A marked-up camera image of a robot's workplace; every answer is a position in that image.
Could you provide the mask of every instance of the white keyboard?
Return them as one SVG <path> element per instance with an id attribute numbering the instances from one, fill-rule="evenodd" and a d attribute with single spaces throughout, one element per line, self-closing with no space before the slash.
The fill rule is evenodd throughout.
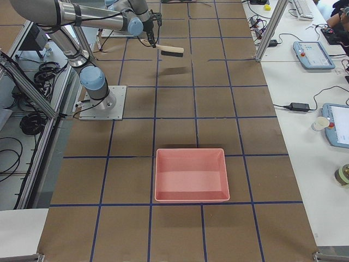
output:
<path id="1" fill-rule="evenodd" d="M 310 11 L 306 0 L 290 0 L 293 7 L 295 8 L 295 12 L 300 20 L 312 21 L 314 19 L 314 15 Z"/>

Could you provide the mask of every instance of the tablet screen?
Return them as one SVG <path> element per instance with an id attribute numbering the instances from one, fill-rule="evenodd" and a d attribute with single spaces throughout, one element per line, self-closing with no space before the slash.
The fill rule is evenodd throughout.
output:
<path id="1" fill-rule="evenodd" d="M 318 43 L 300 42 L 299 46 L 305 52 L 305 55 L 312 66 L 330 65 L 329 60 Z"/>
<path id="2" fill-rule="evenodd" d="M 338 143 L 349 145 L 349 108 L 331 106 Z"/>

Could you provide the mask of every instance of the yellow object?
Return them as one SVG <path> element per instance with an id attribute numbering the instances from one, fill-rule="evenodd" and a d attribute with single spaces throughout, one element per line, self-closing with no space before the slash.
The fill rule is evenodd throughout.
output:
<path id="1" fill-rule="evenodd" d="M 265 11 L 270 11 L 272 8 L 270 7 L 270 5 L 269 4 L 265 4 L 264 5 L 264 10 Z"/>

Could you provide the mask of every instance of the paper cup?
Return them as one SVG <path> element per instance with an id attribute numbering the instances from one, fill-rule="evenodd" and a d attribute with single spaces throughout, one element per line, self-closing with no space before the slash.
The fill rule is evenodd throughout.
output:
<path id="1" fill-rule="evenodd" d="M 315 131 L 323 130 L 329 126 L 329 120 L 323 116 L 319 116 L 315 122 L 311 125 L 311 128 Z"/>

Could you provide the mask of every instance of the red plastic bin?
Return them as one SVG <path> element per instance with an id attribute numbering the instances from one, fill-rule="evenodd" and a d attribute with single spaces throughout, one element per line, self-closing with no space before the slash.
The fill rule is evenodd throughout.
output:
<path id="1" fill-rule="evenodd" d="M 230 198 L 221 148 L 158 149 L 155 200 L 161 203 L 223 202 Z"/>

